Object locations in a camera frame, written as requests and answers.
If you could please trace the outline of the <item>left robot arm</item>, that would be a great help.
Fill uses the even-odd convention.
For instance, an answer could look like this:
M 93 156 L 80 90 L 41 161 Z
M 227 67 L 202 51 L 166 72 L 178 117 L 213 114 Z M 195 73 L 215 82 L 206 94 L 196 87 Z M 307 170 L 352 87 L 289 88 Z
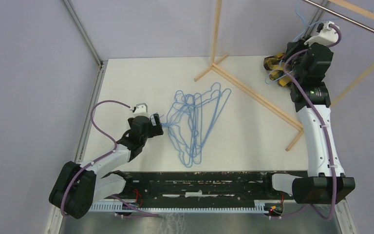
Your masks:
M 105 156 L 81 164 L 65 163 L 50 192 L 49 203 L 75 219 L 82 218 L 96 201 L 111 195 L 128 198 L 134 186 L 125 174 L 113 170 L 135 159 L 149 138 L 163 135 L 158 114 L 128 120 L 130 128 Z

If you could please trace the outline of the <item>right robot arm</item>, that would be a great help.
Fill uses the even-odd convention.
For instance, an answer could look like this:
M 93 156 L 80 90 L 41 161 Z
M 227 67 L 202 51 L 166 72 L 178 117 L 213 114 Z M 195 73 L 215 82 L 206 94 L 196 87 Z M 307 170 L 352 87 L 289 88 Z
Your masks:
M 304 128 L 308 170 L 306 177 L 273 174 L 262 185 L 268 199 L 281 192 L 298 204 L 339 203 L 355 187 L 355 179 L 345 175 L 340 164 L 330 123 L 331 100 L 323 81 L 333 52 L 325 45 L 305 45 L 303 40 L 287 44 L 284 60 L 297 84 L 291 84 L 290 96 Z

